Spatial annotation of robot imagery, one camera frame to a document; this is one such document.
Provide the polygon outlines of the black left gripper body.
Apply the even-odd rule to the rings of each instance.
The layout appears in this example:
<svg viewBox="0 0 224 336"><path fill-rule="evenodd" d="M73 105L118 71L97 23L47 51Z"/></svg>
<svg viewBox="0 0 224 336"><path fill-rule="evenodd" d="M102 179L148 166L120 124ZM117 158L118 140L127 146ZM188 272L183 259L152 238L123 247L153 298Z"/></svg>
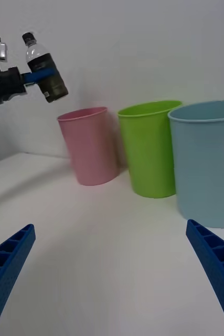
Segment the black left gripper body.
<svg viewBox="0 0 224 336"><path fill-rule="evenodd" d="M17 67L0 71L0 102L8 101L12 97L26 93L23 77Z"/></svg>

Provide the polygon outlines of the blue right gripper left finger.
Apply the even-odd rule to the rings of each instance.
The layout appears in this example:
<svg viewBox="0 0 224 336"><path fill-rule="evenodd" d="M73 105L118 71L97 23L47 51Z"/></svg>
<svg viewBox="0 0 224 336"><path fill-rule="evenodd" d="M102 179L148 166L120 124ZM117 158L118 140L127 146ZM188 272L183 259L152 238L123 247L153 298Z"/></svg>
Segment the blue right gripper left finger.
<svg viewBox="0 0 224 336"><path fill-rule="evenodd" d="M0 244L0 316L35 239L35 227L28 224Z"/></svg>

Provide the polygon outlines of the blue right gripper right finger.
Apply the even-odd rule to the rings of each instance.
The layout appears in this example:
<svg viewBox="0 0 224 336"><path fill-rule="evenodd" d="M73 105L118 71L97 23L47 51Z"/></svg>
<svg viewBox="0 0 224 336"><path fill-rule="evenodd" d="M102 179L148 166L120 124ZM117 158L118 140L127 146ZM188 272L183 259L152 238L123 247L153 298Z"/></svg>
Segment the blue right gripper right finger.
<svg viewBox="0 0 224 336"><path fill-rule="evenodd" d="M186 236L224 312L224 240L192 219L187 221Z"/></svg>

